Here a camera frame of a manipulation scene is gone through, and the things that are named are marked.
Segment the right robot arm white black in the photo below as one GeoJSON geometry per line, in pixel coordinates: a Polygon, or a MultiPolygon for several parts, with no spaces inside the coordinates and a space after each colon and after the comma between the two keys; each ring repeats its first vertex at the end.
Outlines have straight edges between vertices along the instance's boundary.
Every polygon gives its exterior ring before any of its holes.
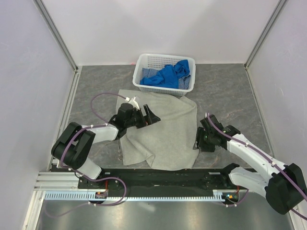
{"type": "Polygon", "coordinates": [[[235,154],[254,170],[248,171],[236,163],[227,165],[219,180],[222,187],[229,189],[235,185],[251,190],[283,215],[307,199],[307,186],[299,166],[275,159],[234,126],[223,126],[214,115],[206,114],[197,129],[194,148],[214,152],[216,147],[235,154]]]}

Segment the grey cloth napkin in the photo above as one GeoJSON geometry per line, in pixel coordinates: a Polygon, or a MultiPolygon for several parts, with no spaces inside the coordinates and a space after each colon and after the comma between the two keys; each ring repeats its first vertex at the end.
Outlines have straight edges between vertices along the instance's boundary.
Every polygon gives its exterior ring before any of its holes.
{"type": "Polygon", "coordinates": [[[119,90],[125,97],[137,96],[161,120],[153,125],[128,128],[120,139],[123,164],[146,161],[156,170],[176,171],[193,166],[199,152],[194,150],[197,132],[197,104],[183,96],[119,90]]]}

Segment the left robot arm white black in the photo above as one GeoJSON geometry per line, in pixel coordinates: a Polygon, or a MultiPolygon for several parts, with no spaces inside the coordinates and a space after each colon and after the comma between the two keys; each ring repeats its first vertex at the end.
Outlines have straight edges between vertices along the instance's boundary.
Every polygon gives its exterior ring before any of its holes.
{"type": "Polygon", "coordinates": [[[140,109],[132,104],[122,103],[117,114],[107,124],[82,126],[76,122],[69,123],[53,145],[51,155],[59,160],[61,166],[89,178],[88,182],[94,188],[101,188],[105,184],[105,176],[103,169],[88,157],[92,145],[118,140],[130,127],[139,129],[160,121],[146,104],[140,109]]]}

